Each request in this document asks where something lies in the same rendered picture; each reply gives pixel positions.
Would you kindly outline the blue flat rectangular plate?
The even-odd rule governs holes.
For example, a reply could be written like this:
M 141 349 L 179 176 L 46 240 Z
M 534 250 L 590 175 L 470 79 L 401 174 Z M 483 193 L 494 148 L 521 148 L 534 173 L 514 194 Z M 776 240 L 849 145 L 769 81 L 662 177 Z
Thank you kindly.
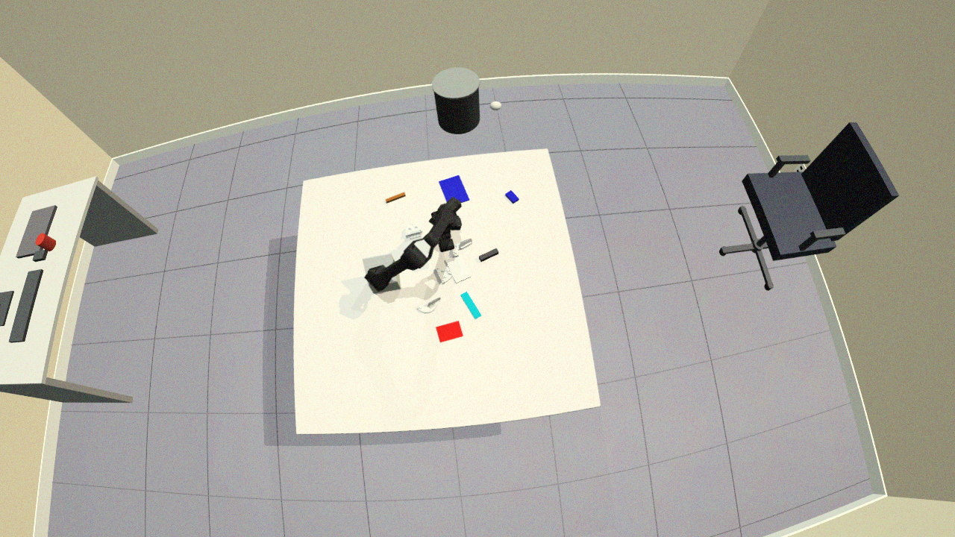
M 458 198 L 460 203 L 465 203 L 465 201 L 469 200 L 469 197 L 463 186 L 463 182 L 460 179 L 460 175 L 451 177 L 450 179 L 441 180 L 439 181 L 439 185 L 442 188 L 442 192 L 446 198 L 446 201 L 449 201 L 449 198 L 453 196 Z

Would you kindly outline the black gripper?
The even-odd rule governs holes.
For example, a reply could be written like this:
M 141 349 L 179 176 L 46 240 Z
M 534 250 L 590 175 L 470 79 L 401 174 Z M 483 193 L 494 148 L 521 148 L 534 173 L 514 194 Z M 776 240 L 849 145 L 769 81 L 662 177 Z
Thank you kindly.
M 454 242 L 453 240 L 450 239 L 451 234 L 448 233 L 449 231 L 447 231 L 447 228 L 445 228 L 442 236 L 439 239 L 439 250 L 441 252 L 450 251 L 450 249 L 454 249 Z

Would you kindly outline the cyan flat plate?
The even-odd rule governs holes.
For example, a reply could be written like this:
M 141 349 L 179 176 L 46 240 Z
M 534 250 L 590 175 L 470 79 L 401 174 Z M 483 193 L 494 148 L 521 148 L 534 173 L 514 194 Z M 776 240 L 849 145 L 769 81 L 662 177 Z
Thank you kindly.
M 460 296 L 463 297 L 463 301 L 465 302 L 466 306 L 469 308 L 471 314 L 473 314 L 474 319 L 480 318 L 482 316 L 480 314 L 480 310 L 475 308 L 475 304 L 473 300 L 471 299 L 471 297 L 468 295 L 468 292 L 464 292 L 463 295 L 460 295 Z

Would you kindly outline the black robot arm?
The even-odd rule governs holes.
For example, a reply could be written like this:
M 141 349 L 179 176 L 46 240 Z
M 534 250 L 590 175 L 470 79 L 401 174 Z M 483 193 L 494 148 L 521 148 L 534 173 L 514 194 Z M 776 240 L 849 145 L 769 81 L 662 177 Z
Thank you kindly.
M 365 275 L 365 279 L 368 280 L 373 288 L 378 292 L 382 289 L 385 289 L 389 285 L 389 282 L 397 274 L 406 271 L 415 271 L 416 269 L 422 268 L 425 266 L 426 262 L 432 258 L 433 249 L 439 244 L 439 239 L 442 236 L 445 228 L 447 228 L 448 233 L 451 230 L 460 230 L 463 226 L 461 218 L 457 216 L 456 212 L 462 207 L 460 200 L 454 196 L 449 198 L 447 203 L 441 204 L 439 209 L 434 212 L 432 219 L 429 220 L 429 223 L 433 225 L 432 229 L 421 239 L 413 240 L 408 247 L 404 249 L 404 253 L 401 255 L 401 258 L 395 261 L 389 266 L 373 266 L 370 268 L 371 271 Z M 428 257 L 423 254 L 419 247 L 416 247 L 415 242 L 420 240 L 425 240 L 429 244 Z

